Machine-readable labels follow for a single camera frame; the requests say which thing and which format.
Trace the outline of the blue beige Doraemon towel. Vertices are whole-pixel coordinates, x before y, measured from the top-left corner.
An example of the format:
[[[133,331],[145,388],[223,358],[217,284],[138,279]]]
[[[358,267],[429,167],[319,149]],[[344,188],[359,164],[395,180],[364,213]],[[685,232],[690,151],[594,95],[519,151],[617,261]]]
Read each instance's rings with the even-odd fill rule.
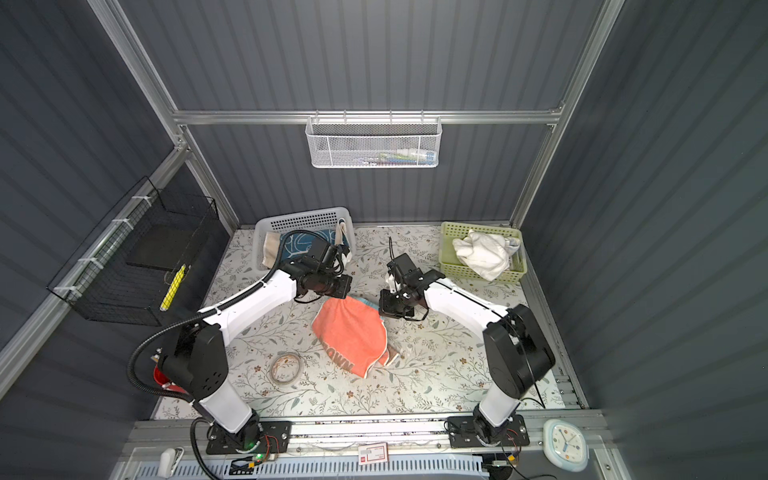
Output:
[[[336,229],[318,230],[317,234],[331,244],[344,245],[348,249],[348,252],[345,254],[346,257],[351,254],[351,246],[344,233],[341,234],[340,239],[336,238]],[[265,234],[265,238],[261,242],[260,253],[262,254],[262,259],[259,261],[260,266],[270,269],[274,265],[279,244],[284,237],[284,234],[278,234],[277,232],[267,232]],[[292,235],[281,250],[281,259],[294,258],[307,253],[314,240],[314,236],[305,233]]]

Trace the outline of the white plastic laundry basket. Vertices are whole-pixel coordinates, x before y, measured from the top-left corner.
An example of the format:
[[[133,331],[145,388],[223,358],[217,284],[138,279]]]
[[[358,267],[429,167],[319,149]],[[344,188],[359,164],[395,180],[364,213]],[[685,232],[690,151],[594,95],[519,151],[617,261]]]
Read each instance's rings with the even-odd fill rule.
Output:
[[[351,260],[356,253],[354,226],[349,211],[344,207],[331,207],[319,210],[290,213],[267,217],[259,220],[254,229],[252,244],[252,263],[259,275],[264,275],[270,268],[265,265],[267,257],[274,259],[275,247],[266,249],[269,239],[277,241],[293,230],[315,231],[330,243],[344,244],[350,252],[344,256],[344,262]]]

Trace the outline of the green perforated plastic basket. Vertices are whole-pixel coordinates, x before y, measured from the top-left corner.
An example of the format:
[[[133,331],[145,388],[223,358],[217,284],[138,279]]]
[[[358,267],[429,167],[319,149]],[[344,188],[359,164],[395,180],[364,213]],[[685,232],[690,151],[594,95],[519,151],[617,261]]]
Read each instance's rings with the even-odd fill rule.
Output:
[[[520,231],[459,222],[441,224],[439,263],[451,278],[515,283],[527,273]]]

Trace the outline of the orange towel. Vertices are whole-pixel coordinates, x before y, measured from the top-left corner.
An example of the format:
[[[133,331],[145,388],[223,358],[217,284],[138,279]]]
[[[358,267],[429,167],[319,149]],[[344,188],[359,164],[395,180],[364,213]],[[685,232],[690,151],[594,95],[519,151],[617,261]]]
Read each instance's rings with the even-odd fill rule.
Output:
[[[400,356],[389,341],[378,306],[363,298],[327,299],[311,328],[330,360],[360,378]]]

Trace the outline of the white towel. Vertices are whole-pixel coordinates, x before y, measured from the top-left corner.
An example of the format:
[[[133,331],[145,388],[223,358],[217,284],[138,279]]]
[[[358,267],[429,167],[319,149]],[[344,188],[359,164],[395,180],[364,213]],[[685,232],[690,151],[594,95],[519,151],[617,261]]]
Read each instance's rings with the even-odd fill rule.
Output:
[[[512,266],[511,258],[521,248],[522,241],[469,230],[465,238],[453,239],[452,246],[461,263],[484,280],[493,281]]]

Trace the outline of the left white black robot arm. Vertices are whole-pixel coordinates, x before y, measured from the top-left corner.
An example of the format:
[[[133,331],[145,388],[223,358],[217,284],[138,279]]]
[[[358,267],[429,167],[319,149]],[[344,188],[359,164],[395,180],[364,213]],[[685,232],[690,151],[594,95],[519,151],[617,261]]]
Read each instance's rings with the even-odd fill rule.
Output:
[[[199,317],[174,334],[159,354],[158,370],[191,397],[189,402],[198,411],[230,434],[240,434],[258,420],[228,380],[229,344],[276,308],[309,292],[338,299],[349,293],[352,277],[345,267],[350,247],[329,242],[316,232],[293,230],[284,235],[278,249],[284,250],[297,235],[312,239],[307,252],[290,258],[278,253],[267,274],[200,310]]]

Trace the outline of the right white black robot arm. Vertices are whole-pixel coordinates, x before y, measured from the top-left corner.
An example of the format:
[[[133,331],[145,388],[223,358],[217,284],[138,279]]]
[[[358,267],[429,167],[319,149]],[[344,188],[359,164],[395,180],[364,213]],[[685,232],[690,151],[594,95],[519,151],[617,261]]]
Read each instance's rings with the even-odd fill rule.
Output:
[[[409,255],[401,254],[387,263],[379,313],[414,321],[418,307],[457,321],[482,341],[491,384],[474,411],[476,431],[502,429],[523,395],[556,364],[553,348],[529,307],[484,300],[437,270],[422,271]]]

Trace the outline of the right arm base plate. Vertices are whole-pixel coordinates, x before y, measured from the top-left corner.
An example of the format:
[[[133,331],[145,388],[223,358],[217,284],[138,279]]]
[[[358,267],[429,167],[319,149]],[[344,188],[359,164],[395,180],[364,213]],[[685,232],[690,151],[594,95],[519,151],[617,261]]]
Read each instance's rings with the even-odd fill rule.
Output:
[[[521,415],[514,415],[507,420],[497,435],[483,438],[476,431],[474,419],[469,416],[448,417],[443,427],[448,434],[453,449],[501,447],[520,448],[530,445],[530,437],[525,420]]]

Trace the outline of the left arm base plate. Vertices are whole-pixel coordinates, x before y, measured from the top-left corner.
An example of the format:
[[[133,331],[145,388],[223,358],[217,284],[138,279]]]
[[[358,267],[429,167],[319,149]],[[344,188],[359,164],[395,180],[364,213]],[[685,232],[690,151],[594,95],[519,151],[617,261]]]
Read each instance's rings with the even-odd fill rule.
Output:
[[[293,424],[289,421],[250,422],[239,433],[213,424],[206,433],[208,455],[278,454],[287,451]]]

